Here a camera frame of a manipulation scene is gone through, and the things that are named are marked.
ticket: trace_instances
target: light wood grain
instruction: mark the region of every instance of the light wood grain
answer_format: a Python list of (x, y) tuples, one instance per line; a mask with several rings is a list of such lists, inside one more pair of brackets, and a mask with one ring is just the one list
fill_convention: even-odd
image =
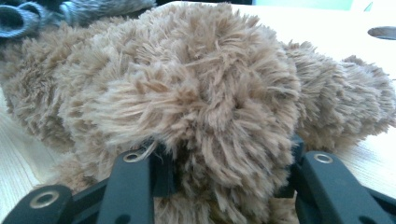
[[(233, 9), (258, 15), (263, 24), (277, 31), (282, 41), (311, 41), (318, 46), (319, 52), (336, 60), (357, 54), (383, 67), (392, 78), (396, 78), (396, 42), (367, 35), (372, 27), (395, 25), (393, 14), (248, 6), (234, 6)], [(340, 150), (337, 156), (364, 186), (396, 198), (395, 138), (396, 129), (392, 128), (388, 133), (369, 136), (350, 150)], [(57, 156), (21, 131), (19, 125), (7, 115), (1, 92), (0, 220), (33, 185), (48, 176)]]

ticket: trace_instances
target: wooden table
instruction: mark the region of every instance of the wooden table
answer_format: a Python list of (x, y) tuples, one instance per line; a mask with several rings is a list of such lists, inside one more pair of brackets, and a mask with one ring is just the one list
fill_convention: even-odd
[[(371, 37), (377, 26), (396, 26), (392, 13), (345, 12), (284, 7), (233, 6), (242, 13), (257, 15), (277, 31), (278, 39), (311, 41), (318, 52), (341, 60), (356, 54), (384, 68), (396, 79), (396, 40)], [(44, 180), (56, 155), (21, 132), (8, 115), (0, 94), (0, 220), (32, 186)], [(337, 153), (366, 187), (396, 198), (396, 129), (369, 136), (350, 150)]]

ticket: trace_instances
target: teddy bear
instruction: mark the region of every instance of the teddy bear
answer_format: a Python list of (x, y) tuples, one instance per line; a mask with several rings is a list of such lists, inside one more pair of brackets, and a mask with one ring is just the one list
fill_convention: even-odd
[(396, 124), (381, 68), (282, 43), (229, 4), (64, 23), (4, 46), (0, 61), (10, 115), (63, 153), (48, 184), (80, 192), (121, 152), (165, 146), (180, 189), (155, 199), (156, 223), (297, 222), (292, 202), (274, 199), (294, 134), (334, 152)]

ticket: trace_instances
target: metal grommet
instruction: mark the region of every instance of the metal grommet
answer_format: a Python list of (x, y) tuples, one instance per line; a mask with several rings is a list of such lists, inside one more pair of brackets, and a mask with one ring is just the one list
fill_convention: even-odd
[(332, 158), (325, 154), (315, 154), (314, 158), (323, 163), (332, 163)]
[(130, 152), (128, 154), (126, 154), (123, 159), (126, 162), (135, 162), (135, 161), (139, 161), (139, 154), (136, 152)]
[(30, 201), (30, 206), (32, 208), (43, 208), (54, 203), (59, 198), (59, 192), (56, 190), (49, 190), (36, 195), (32, 201)]

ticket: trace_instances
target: screw hole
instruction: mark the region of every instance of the screw hole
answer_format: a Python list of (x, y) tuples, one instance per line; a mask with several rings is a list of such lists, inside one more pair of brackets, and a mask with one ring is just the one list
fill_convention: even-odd
[(359, 221), (363, 224), (376, 224), (376, 222), (369, 217), (359, 217)]
[(131, 217), (128, 215), (120, 215), (117, 217), (115, 224), (127, 224), (131, 221)]
[(315, 154), (314, 158), (323, 163), (332, 163), (332, 158), (325, 154)]
[(126, 162), (134, 162), (137, 161), (138, 158), (139, 158), (139, 154), (135, 152), (128, 153), (123, 157), (124, 161)]
[(54, 203), (59, 198), (58, 191), (50, 190), (47, 192), (42, 192), (36, 195), (32, 201), (30, 201), (30, 206), (34, 209), (47, 207)]

